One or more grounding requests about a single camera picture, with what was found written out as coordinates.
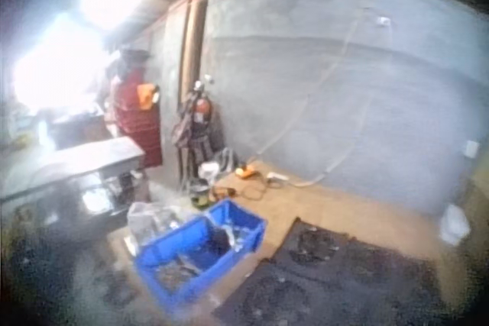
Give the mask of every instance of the blue crate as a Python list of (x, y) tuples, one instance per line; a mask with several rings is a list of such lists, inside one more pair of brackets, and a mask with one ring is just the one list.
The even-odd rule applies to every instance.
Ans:
[[(134, 261), (140, 277), (166, 311), (172, 312), (195, 300), (246, 253), (255, 252), (263, 240), (267, 222), (231, 200), (223, 200), (207, 212), (218, 225), (231, 222), (249, 230), (239, 250), (230, 249), (220, 257), (197, 250), (211, 233), (209, 219), (199, 216), (145, 246)], [(176, 255), (185, 255), (202, 272), (171, 292), (158, 281), (157, 268), (174, 260)]]

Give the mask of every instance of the gray concrete wall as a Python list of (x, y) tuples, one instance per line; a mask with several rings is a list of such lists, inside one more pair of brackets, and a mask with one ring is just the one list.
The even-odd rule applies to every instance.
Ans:
[(263, 159), (438, 215), (489, 133), (488, 31), (455, 0), (209, 0), (201, 73), (244, 158), (283, 134)]
[(132, 47), (148, 50), (146, 80), (160, 86), (161, 146), (163, 166), (149, 169), (150, 177), (166, 187), (179, 187), (177, 151), (171, 143), (171, 130), (178, 121), (178, 91), (180, 61), (186, 25), (187, 1), (182, 0), (170, 8), (166, 17), (131, 43)]

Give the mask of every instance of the white plastic bag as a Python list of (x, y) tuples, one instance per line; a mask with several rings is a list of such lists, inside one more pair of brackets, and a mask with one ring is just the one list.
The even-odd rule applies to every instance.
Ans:
[(134, 202), (128, 211), (129, 230), (138, 246), (178, 228), (196, 214), (192, 207), (163, 202)]

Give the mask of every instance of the black rubber mat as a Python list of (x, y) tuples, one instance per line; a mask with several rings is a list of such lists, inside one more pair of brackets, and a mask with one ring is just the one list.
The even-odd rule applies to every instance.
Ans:
[(296, 219), (272, 260), (262, 262), (216, 311), (225, 324), (445, 324), (429, 262)]
[(233, 326), (320, 325), (336, 290), (264, 260), (214, 314)]
[(348, 236), (296, 219), (273, 260), (297, 275), (337, 282), (346, 255)]

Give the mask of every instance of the red stacked crate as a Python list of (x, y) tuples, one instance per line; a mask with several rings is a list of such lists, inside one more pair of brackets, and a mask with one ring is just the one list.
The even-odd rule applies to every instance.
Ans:
[(144, 166), (160, 166), (163, 163), (160, 142), (160, 112), (157, 106), (150, 110), (139, 108), (138, 85), (140, 73), (131, 73), (118, 85), (114, 96), (116, 123), (124, 135), (134, 140), (145, 153)]

